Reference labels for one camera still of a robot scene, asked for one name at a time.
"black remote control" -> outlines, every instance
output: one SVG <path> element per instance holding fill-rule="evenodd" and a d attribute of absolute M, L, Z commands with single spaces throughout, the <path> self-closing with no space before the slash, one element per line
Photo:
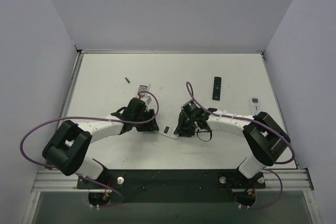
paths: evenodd
<path fill-rule="evenodd" d="M 222 84 L 222 78 L 221 77 L 215 77 L 214 80 L 214 91 L 212 93 L 212 100 L 219 101 L 221 99 L 221 84 Z"/>

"gray wall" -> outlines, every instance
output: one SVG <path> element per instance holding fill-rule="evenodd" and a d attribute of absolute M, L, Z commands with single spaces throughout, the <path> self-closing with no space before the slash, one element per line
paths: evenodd
<path fill-rule="evenodd" d="M 19 142 L 33 126 L 58 117 L 75 48 L 50 0 L 0 0 L 0 223 L 20 223 L 37 166 L 21 157 Z M 55 125 L 28 139 L 43 160 Z"/>
<path fill-rule="evenodd" d="M 265 49 L 292 0 L 51 0 L 80 49 Z"/>
<path fill-rule="evenodd" d="M 309 167 L 323 223 L 336 211 L 336 2 L 293 0 L 266 65 L 301 167 Z"/>

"white tabletop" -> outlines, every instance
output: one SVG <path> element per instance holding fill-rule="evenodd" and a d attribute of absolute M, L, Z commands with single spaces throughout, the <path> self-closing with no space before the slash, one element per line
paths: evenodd
<path fill-rule="evenodd" d="M 222 78 L 220 101 L 212 100 L 214 77 Z M 134 97 L 140 82 L 160 103 L 156 121 L 161 129 L 177 125 L 181 106 L 190 97 L 186 81 L 206 108 L 250 115 L 250 97 L 283 127 L 261 55 L 207 54 L 84 54 L 68 115 L 105 117 Z M 204 143 L 196 136 L 178 140 L 133 129 L 90 145 L 88 155 L 109 169 L 235 169 L 251 154 L 246 140 L 214 132 Z M 279 161 L 291 157 L 287 149 Z M 296 168 L 294 162 L 273 168 Z"/>

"black mount plate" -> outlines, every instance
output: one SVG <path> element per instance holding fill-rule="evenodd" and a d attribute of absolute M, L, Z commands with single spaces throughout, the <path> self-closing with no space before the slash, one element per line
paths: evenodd
<path fill-rule="evenodd" d="M 254 188 L 235 169 L 177 169 L 177 170 L 108 170 L 111 187 L 119 191 L 125 202 L 231 202 L 231 189 Z M 124 183 L 118 185 L 117 178 Z M 227 184 L 219 178 L 225 177 Z M 257 188 L 266 188 L 265 183 L 256 183 Z M 78 189 L 102 188 L 83 179 L 78 180 Z M 112 202 L 119 201 L 117 196 Z"/>

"wire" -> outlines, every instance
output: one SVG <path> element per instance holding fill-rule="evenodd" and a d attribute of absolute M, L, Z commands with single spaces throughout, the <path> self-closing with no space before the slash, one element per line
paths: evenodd
<path fill-rule="evenodd" d="M 105 187 L 107 189 L 110 189 L 113 193 L 117 194 L 121 198 L 121 200 L 119 202 L 109 203 L 109 204 L 106 204 L 104 206 L 99 206 L 99 208 L 111 207 L 111 206 L 122 204 L 124 202 L 124 200 L 125 200 L 124 196 L 120 192 L 118 192 L 117 190 L 113 189 L 112 187 L 110 187 L 108 185 L 104 185 L 103 183 L 100 183 L 100 182 L 98 182 L 94 179 L 88 178 L 88 177 L 84 177 L 84 176 L 79 176 L 79 177 L 82 178 L 82 179 L 86 179 L 87 181 L 89 181 L 91 183 L 94 183 L 96 185 L 99 185 L 99 186 Z"/>
<path fill-rule="evenodd" d="M 256 189 L 257 189 L 257 184 L 255 184 L 254 188 L 252 189 L 252 191 L 249 191 L 247 194 L 251 195 L 251 194 L 255 193 Z"/>
<path fill-rule="evenodd" d="M 274 172 L 273 170 L 271 170 L 271 169 L 266 169 L 266 168 L 264 168 L 263 170 L 266 170 L 266 171 L 268 171 L 268 172 L 270 172 L 270 173 L 273 173 L 275 176 L 277 176 L 277 178 L 278 178 L 278 180 L 279 180 L 279 182 L 280 182 L 280 193 L 279 193 L 279 195 L 278 195 L 278 198 L 276 198 L 274 201 L 272 201 L 272 202 L 270 202 L 270 203 L 267 203 L 267 204 L 265 204 L 265 205 L 262 205 L 262 206 L 258 206 L 258 207 L 251 206 L 251 207 L 249 207 L 248 209 L 251 209 L 251 210 L 261 210 L 261 209 L 264 209 L 264 208 L 273 206 L 275 203 L 277 203 L 277 202 L 282 198 L 282 193 L 283 193 L 283 188 L 284 188 L 284 187 L 283 187 L 282 180 L 281 180 L 280 176 L 279 176 L 276 172 Z M 241 205 L 242 207 L 247 208 L 246 206 L 240 204 L 239 202 L 237 202 L 237 203 L 238 203 L 239 205 Z"/>
<path fill-rule="evenodd" d="M 210 133 L 210 139 L 207 140 L 207 141 L 201 139 L 200 136 L 198 135 L 199 133 Z M 201 141 L 203 141 L 203 142 L 210 142 L 211 139 L 212 139 L 212 131 L 199 131 L 199 130 L 198 130 L 198 131 L 196 132 L 196 135 L 197 135 L 198 139 L 201 140 Z"/>
<path fill-rule="evenodd" d="M 180 129 L 183 129 L 183 130 L 189 130 L 189 129 L 191 129 L 192 127 L 196 127 L 196 125 L 193 124 L 193 125 L 191 125 L 191 126 L 189 126 L 189 127 L 180 127 Z"/>
<path fill-rule="evenodd" d="M 48 169 L 53 169 L 55 168 L 55 166 L 53 165 L 48 165 L 48 164 L 44 164 L 44 163 L 41 163 L 39 161 L 36 161 L 36 160 L 33 160 L 32 158 L 28 157 L 27 154 L 25 153 L 24 149 L 23 149 L 23 144 L 25 142 L 25 140 L 27 139 L 27 137 L 29 135 L 32 134 L 32 132 L 36 131 L 37 129 L 47 125 L 47 124 L 50 124 L 50 123 L 54 123 L 54 122 L 58 122 L 58 121 L 62 121 L 62 120 L 70 120 L 70 119 L 80 119 L 80 120 L 95 120 L 95 121 L 105 121 L 105 122 L 117 122 L 117 123 L 131 123 L 131 124 L 145 124 L 145 123 L 149 123 L 151 121 L 153 121 L 157 114 L 159 113 L 159 101 L 158 99 L 156 98 L 155 95 L 153 95 L 151 92 L 149 91 L 141 91 L 142 93 L 148 93 L 150 94 L 155 102 L 156 102 L 156 106 L 157 106 L 157 110 L 156 110 L 156 113 L 153 115 L 152 118 L 146 120 L 146 121 L 142 121 L 142 122 L 133 122 L 133 121 L 125 121 L 125 120 L 116 120 L 116 119 L 107 119 L 107 118 L 91 118 L 91 117 L 88 117 L 88 116 L 64 116 L 62 118 L 56 118 L 56 119 L 51 119 L 49 121 L 46 121 L 42 124 L 39 124 L 38 126 L 32 128 L 30 131 L 28 131 L 24 136 L 23 138 L 21 139 L 21 142 L 20 142 L 20 152 L 22 154 L 22 156 L 27 159 L 28 161 L 36 164 L 36 165 L 41 165 L 41 166 L 44 166 L 45 168 L 48 168 Z"/>
<path fill-rule="evenodd" d="M 190 97 L 192 98 L 192 100 L 200 107 L 202 108 L 204 111 L 206 111 L 207 113 L 209 113 L 210 115 L 214 115 L 214 116 L 220 116 L 219 114 L 215 114 L 209 110 L 207 110 L 205 107 L 203 107 L 194 97 L 194 91 L 193 91 L 193 87 L 191 86 L 190 82 L 186 82 L 186 87 L 187 87 L 187 91 L 190 95 Z M 295 152 L 293 147 L 291 146 L 291 144 L 283 137 L 281 136 L 278 132 L 276 132 L 275 130 L 273 130 L 272 128 L 268 127 L 267 125 L 260 123 L 256 120 L 250 119 L 250 118 L 243 118 L 241 116 L 229 116 L 229 115 L 222 115 L 222 117 L 224 118 L 233 118 L 233 119 L 237 119 L 237 120 L 244 120 L 244 121 L 248 121 L 248 122 L 252 122 L 255 124 L 258 124 L 260 126 L 262 126 L 263 128 L 265 128 L 267 131 L 273 133 L 275 136 L 279 137 L 286 145 L 287 147 L 290 149 L 290 151 L 292 152 L 292 157 L 287 160 L 287 161 L 283 161 L 283 162 L 275 162 L 275 164 L 278 165 L 283 165 L 283 164 L 288 164 L 290 162 L 292 162 L 295 159 Z"/>

